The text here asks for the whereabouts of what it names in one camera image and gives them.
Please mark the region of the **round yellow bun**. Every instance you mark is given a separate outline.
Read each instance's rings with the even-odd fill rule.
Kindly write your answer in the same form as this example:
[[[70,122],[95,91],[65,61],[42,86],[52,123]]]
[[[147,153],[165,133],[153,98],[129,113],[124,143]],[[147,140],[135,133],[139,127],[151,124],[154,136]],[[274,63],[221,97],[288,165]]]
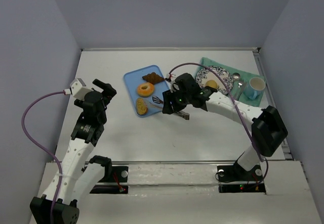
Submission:
[[[208,87],[211,87],[211,88],[214,88],[214,89],[218,89],[219,88],[218,84],[214,80],[208,80],[206,82],[205,86],[208,86]]]

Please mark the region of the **metal kitchen tongs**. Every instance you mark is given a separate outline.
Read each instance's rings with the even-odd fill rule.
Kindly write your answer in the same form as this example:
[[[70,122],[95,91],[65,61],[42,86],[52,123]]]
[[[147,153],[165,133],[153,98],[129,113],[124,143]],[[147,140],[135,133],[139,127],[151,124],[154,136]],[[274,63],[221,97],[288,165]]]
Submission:
[[[157,96],[152,96],[151,101],[144,99],[144,102],[148,108],[154,108],[154,109],[158,109],[160,111],[163,110],[164,102]],[[173,113],[173,115],[183,118],[184,120],[190,119],[190,114],[186,113],[184,111],[175,112],[175,113]]]

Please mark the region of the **oval seeded bread roll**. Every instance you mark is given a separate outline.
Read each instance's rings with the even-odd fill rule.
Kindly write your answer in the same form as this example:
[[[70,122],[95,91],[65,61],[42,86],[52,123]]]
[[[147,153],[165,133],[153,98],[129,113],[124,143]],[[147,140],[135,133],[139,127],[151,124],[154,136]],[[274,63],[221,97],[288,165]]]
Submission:
[[[136,112],[138,115],[145,115],[148,112],[148,107],[143,98],[136,100]]]

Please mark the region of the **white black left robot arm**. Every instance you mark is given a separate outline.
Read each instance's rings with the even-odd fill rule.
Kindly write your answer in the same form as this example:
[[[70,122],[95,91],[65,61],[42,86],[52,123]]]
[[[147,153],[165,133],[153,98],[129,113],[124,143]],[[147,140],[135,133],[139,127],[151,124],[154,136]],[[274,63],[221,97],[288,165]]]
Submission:
[[[85,164],[104,132],[106,109],[116,90],[98,79],[88,88],[76,78],[68,89],[61,91],[74,97],[74,104],[82,109],[63,160],[54,157],[58,170],[41,197],[33,197],[30,210],[36,223],[77,223],[78,205],[103,178],[110,177],[111,159],[94,156]]]

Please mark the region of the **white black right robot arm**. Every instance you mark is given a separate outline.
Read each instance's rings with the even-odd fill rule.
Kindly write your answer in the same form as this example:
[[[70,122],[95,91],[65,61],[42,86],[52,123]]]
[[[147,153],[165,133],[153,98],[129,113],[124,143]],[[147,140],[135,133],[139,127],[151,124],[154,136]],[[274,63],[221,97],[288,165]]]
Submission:
[[[253,107],[232,100],[213,87],[201,88],[189,73],[172,81],[171,89],[163,92],[163,101],[164,114],[178,113],[187,105],[192,105],[240,123],[252,138],[252,143],[234,163],[236,173],[248,172],[260,160],[271,157],[288,136],[287,128],[276,108]]]

